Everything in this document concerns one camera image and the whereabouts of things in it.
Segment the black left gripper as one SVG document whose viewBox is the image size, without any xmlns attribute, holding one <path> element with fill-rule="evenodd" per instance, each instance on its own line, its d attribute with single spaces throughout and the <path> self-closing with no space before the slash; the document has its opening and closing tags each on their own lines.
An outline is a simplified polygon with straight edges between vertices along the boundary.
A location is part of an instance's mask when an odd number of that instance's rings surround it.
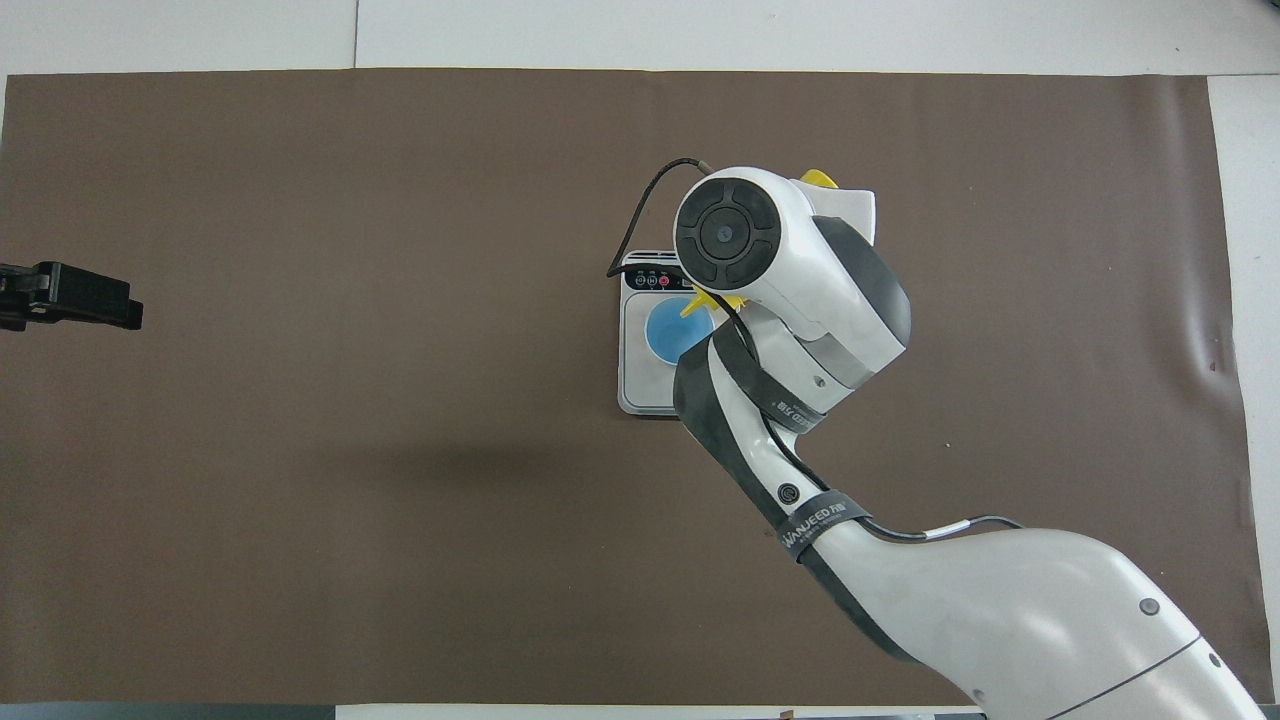
<svg viewBox="0 0 1280 720">
<path fill-rule="evenodd" d="M 132 287 L 95 272 L 45 261 L 36 266 L 1 265 L 1 329 L 24 332 L 33 292 L 33 320 L 45 324 L 83 322 L 140 331 L 145 306 Z"/>
</svg>

